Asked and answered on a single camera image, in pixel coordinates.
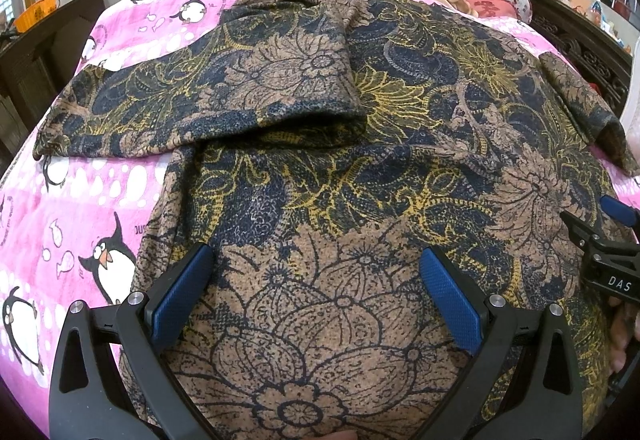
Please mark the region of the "right hand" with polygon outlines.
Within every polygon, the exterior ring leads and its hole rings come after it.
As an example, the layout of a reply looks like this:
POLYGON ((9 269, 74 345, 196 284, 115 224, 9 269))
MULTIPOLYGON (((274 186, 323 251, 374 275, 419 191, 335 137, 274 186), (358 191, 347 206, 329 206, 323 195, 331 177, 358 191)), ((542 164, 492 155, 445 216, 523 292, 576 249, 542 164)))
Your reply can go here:
POLYGON ((639 339, 640 316, 637 304, 610 297, 608 305, 615 310, 610 327, 610 374, 614 374, 619 373, 626 364, 631 339, 639 339))

